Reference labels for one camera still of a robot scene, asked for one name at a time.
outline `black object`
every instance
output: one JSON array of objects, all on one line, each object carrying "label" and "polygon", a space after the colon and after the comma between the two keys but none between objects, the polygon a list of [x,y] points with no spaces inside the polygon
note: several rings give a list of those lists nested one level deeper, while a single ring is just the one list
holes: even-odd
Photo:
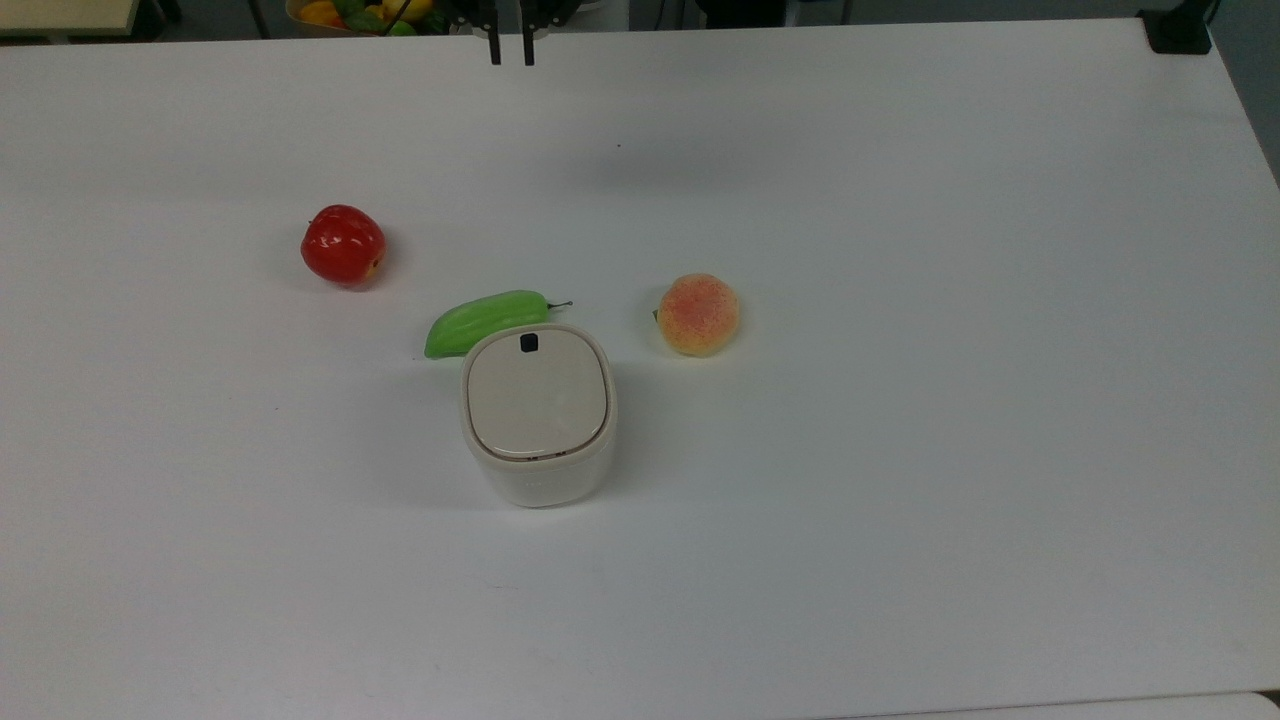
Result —
[{"label": "black object", "polygon": [[534,64],[534,33],[547,26],[564,27],[582,0],[520,0],[520,33],[525,38],[525,64]]},{"label": "black object", "polygon": [[436,0],[435,9],[444,13],[456,26],[471,24],[489,37],[489,61],[502,64],[502,47],[498,45],[498,6],[494,0]]},{"label": "black object", "polygon": [[170,23],[182,22],[182,6],[178,5],[178,0],[156,0],[156,5],[160,5],[160,12]]},{"label": "black object", "polygon": [[266,18],[262,17],[262,5],[257,0],[248,0],[248,12],[253,15],[253,24],[257,26],[257,35],[262,40],[271,40],[271,31],[266,29]]},{"label": "black object", "polygon": [[1172,10],[1139,10],[1147,42],[1161,55],[1208,55],[1213,42],[1208,38],[1204,13],[1215,0],[1183,0]]},{"label": "black object", "polygon": [[707,29],[741,27],[782,27],[787,17],[786,0],[696,0],[707,13]]}]

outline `fruit basket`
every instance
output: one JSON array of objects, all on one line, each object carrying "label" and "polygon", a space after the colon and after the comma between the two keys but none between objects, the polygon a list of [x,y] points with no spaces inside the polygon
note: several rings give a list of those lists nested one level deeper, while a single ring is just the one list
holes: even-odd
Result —
[{"label": "fruit basket", "polygon": [[[401,13],[401,5],[408,6]],[[302,37],[360,37],[381,35],[448,35],[449,23],[431,0],[285,0],[284,13]]]}]

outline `white table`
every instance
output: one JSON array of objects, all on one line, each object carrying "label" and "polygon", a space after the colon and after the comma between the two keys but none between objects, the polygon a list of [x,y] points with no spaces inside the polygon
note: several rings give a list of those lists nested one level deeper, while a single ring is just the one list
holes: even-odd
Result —
[{"label": "white table", "polygon": [[908,720],[1280,720],[1280,708],[1258,694],[1234,693],[1175,698],[1005,707],[906,716]]},{"label": "white table", "polygon": [[[1128,19],[0,54],[15,717],[1280,685],[1280,192],[1216,54]],[[330,202],[390,234],[366,292],[297,256]],[[649,316],[695,270],[745,307],[708,361]],[[517,287],[618,377],[570,507],[484,486],[421,357]]]}]

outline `gray floor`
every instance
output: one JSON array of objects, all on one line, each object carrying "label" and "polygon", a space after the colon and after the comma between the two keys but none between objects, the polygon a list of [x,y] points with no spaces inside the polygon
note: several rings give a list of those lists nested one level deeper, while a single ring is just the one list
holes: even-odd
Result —
[{"label": "gray floor", "polygon": [[[154,0],[143,0],[148,3]],[[259,37],[248,0],[178,0],[184,17],[169,24],[161,41],[247,40]],[[631,26],[653,28],[660,0],[631,0]],[[664,28],[695,28],[694,0],[666,0]],[[284,0],[260,0],[271,37],[296,37]],[[854,23],[922,23],[1051,18],[1132,18],[1140,8],[1170,8],[1171,0],[854,0]],[[684,8],[684,18],[678,9]],[[800,24],[835,24],[840,3],[801,5]],[[1280,1],[1222,0],[1213,37],[1235,81],[1258,142],[1280,177]]]}]

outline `artificial vegetable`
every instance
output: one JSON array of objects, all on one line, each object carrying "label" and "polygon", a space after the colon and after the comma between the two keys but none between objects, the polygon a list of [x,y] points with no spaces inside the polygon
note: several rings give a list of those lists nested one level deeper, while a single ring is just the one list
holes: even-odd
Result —
[{"label": "artificial vegetable", "polygon": [[337,6],[338,14],[344,18],[365,10],[365,0],[333,0],[333,4]]},{"label": "artificial vegetable", "polygon": [[[381,5],[374,5],[378,10],[381,10]],[[378,17],[378,13],[370,9],[364,9],[358,13],[351,15],[343,15],[342,22],[347,23],[347,27],[356,32],[370,32],[379,33],[387,27],[387,20]]]},{"label": "artificial vegetable", "polygon": [[431,12],[434,5],[433,0],[383,0],[383,10],[387,19],[394,18],[396,13],[399,13],[401,6],[408,4],[404,8],[404,13],[401,14],[401,19],[407,23],[421,22],[422,18]]},{"label": "artificial vegetable", "polygon": [[319,3],[303,5],[298,10],[298,19],[316,26],[342,27],[342,17],[338,14],[338,8],[330,0],[320,0]]},{"label": "artificial vegetable", "polygon": [[545,323],[552,307],[540,292],[513,290],[463,302],[440,315],[426,333],[426,356],[466,355],[475,343],[507,328]]}]

